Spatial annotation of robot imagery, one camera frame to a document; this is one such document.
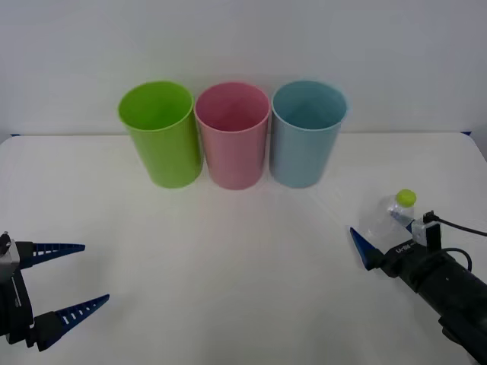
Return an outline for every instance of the plastic cup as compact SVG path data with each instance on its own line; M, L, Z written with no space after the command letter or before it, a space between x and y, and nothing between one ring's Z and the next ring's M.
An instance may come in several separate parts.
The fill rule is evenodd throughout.
M222 188L245 189L259 181L270 110L266 94L242 82L210 87L196 101L208 170Z
M342 93L316 81L295 81L272 98L269 169L281 184L305 188L325 169L347 112Z
M119 116L154 184L179 188L202 169L194 98L169 81L142 84L124 96Z

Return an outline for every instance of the blue cup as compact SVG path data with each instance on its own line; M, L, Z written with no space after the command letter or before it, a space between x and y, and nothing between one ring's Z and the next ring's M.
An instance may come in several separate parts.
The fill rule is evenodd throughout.
M316 81L295 81L272 98L270 171L281 184L317 183L347 112L342 93Z

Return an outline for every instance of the cup rim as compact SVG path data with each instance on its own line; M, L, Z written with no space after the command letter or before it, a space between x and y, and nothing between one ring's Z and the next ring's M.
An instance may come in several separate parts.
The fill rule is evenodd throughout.
M266 100L267 100L267 114L266 116L260 121L258 122L257 124L247 128L247 129L241 129L239 131L222 131L221 129L216 129L214 127L211 127L210 125L206 124L205 122L203 122L201 120L201 118L199 117L198 115L198 111L196 109L196 105L198 104L198 100L199 98L204 94L206 93L207 91L210 91L211 89L215 88L215 87L218 87L218 86L221 86L221 85L226 85L226 84L240 84L240 85L245 85L245 86L250 86L256 90L258 90L264 97L266 97ZM220 132L220 133L225 133L225 134L237 134L237 133L242 133L242 132L248 132L248 131L251 131L252 129L256 129L257 127L259 127L260 125L262 125L264 122L268 122L269 121L269 116L270 116L270 113L271 113L271 110L272 110L272 106L271 106L271 101L269 99L269 96L267 95L267 93L264 92L263 89L261 89L260 87L254 85L254 84L250 84L248 82L245 82L245 81L225 81L225 82L220 82L218 84L215 84L215 85L212 85L208 88L206 88L199 96L198 98L196 99L196 102L195 102L195 106L194 106L194 111L195 111L195 117L196 117L196 120L198 121L198 123L205 127L205 128L208 128L208 129L211 129L212 131L215 131L215 132Z
M331 125L330 127L325 127L325 128L319 128L319 129L309 129L309 128L303 128L303 127L298 127L296 125L293 125L291 124L290 122L286 122L284 120L284 118L282 118L276 111L275 111L275 108L274 108L274 99L275 99L275 95L277 95L277 93L283 88L283 87L286 87L288 85L291 85L291 84L297 84L297 83L300 83L300 82L311 82L311 83L314 83L314 84L320 84L320 85L324 85L324 86L327 86L327 87L331 87L332 89L335 89L336 91L338 91L342 96L343 96L343 100L345 101L345 107L346 107L346 111L345 113L343 114L343 117L340 119L339 122ZM333 128L336 128L338 125L341 125L342 122L343 122L343 119L345 119L345 117L347 116L347 114L349 114L349 103L347 101L347 99L345 98L345 95L344 93L337 87L335 86L332 86L330 84L327 84L325 82L322 82L322 81L316 81L316 80L307 80L307 79L304 79L304 80L296 80L296 81L291 81L291 82L288 82L287 84L283 84L281 85L280 87L277 88L277 90L274 92L274 94L272 95L272 112L275 114L275 116L277 116L279 118L279 120L283 123L285 123L286 125L289 125L290 127L294 128L294 129L298 129L298 130L301 130L301 131L306 131L306 132L321 132L321 131L326 131L326 130L330 130L330 129L333 129Z
M174 122L173 124L171 125L168 125L166 127L163 127L163 128L159 128L159 129L140 129L140 128L136 128L132 125L129 125L122 117L121 113L120 113L120 107L122 106L122 103L124 100L126 100L126 98L135 90L138 90L139 88L143 88L147 85L150 85L150 84L171 84L173 86L177 86L177 87L180 87L181 89L183 89L184 91L186 91L189 95L189 97L191 98L191 105L189 106L189 110L188 110L188 113L186 113L184 115L183 118L181 118L180 120L178 120L177 122ZM169 80L160 80L160 81L148 81L148 82L144 82L132 89L130 89L124 96L123 98L121 99L121 101L119 102L119 106L118 106L118 114L119 114L119 119L120 121L123 123L123 125L128 128L128 129L131 129L131 130L134 130L134 131L137 131L137 132L146 132L146 133L154 133L154 132L161 132L161 131L166 131L168 129L171 129L173 127L175 127L176 125L179 125L180 123L182 123L183 121L185 121L190 115L191 115L191 112L193 111L195 107L195 97L193 96L193 94L191 94L191 91L189 91L186 87L184 87L182 84L178 84L177 82L174 82L174 81L169 81Z

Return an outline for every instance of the black cable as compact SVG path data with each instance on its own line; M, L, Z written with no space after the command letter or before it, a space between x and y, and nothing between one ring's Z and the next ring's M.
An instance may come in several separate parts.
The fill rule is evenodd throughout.
M447 249L441 249L441 250L433 253L433 256L436 256L437 254L442 253L442 252L459 252L459 253L463 254L465 256L465 259L466 259L466 269L468 271L472 271L472 258L470 257L470 255L468 253L466 253L466 251L464 251L462 249L458 249L457 247L450 247Z
M440 222L442 224L446 224L447 226L457 228L458 230L464 230L465 232L470 232L473 234L478 234L479 236L485 236L487 237L487 232L482 232L481 230L473 230L472 228L464 227L464 226L459 226L458 224L451 223L449 221L446 221L444 219L438 218L437 222Z
M418 270L419 268L421 268L426 262L430 261L434 257L439 256L439 255L441 255L442 253L445 253L445 252L459 252L459 253L463 254L465 256L465 258L466 258L466 269L468 271L472 271L472 258L470 257L470 255L468 253L466 253L466 251L464 251L462 249L458 249L456 247L450 247L450 248L447 248L447 249L440 249L440 250L435 251L432 254L426 256L423 260L421 260L418 263L418 265L416 266L417 267L416 270Z
M439 218L437 215L434 214L433 211L430 211L423 216L423 222L429 223L431 221L440 222L442 224L446 224L447 226L457 228L458 230L464 230L465 232L478 234L479 236L487 237L487 232L482 232L481 230L473 230L472 228L468 228L468 227L460 226L460 225L455 224L455 223L451 223L449 221L446 221L445 219Z

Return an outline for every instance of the green cup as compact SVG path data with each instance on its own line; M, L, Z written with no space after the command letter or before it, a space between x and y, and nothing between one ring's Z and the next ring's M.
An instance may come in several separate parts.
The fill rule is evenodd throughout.
M119 116L154 184L180 188L202 169L194 98L169 81L142 84L124 96Z

